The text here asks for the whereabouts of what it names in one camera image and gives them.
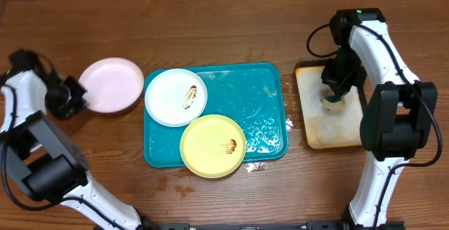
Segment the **green yellow sponge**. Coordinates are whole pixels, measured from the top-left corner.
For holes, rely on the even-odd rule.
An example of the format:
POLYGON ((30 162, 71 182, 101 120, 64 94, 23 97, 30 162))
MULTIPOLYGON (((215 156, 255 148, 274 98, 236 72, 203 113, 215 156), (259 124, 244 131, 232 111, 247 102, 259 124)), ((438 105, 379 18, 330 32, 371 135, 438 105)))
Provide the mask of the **green yellow sponge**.
POLYGON ((339 95, 328 95, 324 97, 322 105, 330 110, 343 110, 344 109, 344 98, 339 95))

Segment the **white plate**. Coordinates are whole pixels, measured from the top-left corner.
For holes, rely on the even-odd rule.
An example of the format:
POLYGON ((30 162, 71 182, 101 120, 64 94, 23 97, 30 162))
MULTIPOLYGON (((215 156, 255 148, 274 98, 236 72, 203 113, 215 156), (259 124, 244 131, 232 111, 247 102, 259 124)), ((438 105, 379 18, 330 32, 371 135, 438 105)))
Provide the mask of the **white plate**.
POLYGON ((200 117, 208 91, 198 74, 188 69, 168 69, 155 76, 145 90, 148 114, 163 126, 180 127, 200 117))
POLYGON ((132 61, 109 57, 91 64, 80 76, 86 89, 87 108, 97 113, 123 111, 140 98, 144 87, 142 70, 132 61))

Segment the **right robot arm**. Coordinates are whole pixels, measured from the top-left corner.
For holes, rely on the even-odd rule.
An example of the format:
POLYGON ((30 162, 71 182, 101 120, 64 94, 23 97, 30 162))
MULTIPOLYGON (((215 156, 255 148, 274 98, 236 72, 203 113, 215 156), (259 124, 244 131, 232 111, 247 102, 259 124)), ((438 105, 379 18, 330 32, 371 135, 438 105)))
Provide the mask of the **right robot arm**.
POLYGON ((336 11, 328 23, 338 49, 321 74, 334 94, 325 101, 335 104, 366 79, 373 85, 369 100, 361 99, 361 144, 366 162, 355 197, 349 203, 340 229, 404 229, 388 223, 386 212, 398 178, 417 150, 435 130, 437 152, 427 167, 442 153, 442 135, 434 117, 438 97, 432 82, 422 82, 399 55, 386 19, 378 8, 336 11))

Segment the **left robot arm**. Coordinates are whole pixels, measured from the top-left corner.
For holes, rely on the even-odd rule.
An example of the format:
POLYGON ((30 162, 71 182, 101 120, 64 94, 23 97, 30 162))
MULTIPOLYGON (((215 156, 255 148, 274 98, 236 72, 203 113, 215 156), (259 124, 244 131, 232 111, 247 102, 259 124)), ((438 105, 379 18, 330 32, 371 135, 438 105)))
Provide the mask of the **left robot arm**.
POLYGON ((86 89, 73 77, 47 71, 38 53, 19 49, 1 75, 5 116, 1 127, 1 182, 19 208, 72 208, 97 229, 158 229, 121 202, 92 175, 78 145, 50 118, 67 120, 86 108, 86 89))

